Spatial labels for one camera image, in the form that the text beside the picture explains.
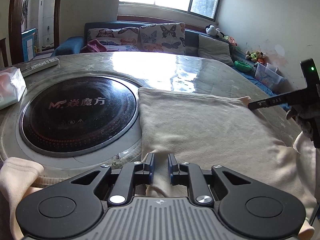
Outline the grey gloved right hand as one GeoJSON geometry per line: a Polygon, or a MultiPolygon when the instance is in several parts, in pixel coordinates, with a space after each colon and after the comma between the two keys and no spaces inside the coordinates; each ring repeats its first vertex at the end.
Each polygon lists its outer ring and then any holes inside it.
{"type": "Polygon", "coordinates": [[[295,105],[290,108],[286,114],[286,119],[295,119],[296,123],[300,126],[303,134],[313,139],[313,128],[311,127],[311,118],[319,116],[319,109],[315,106],[295,105]]]}

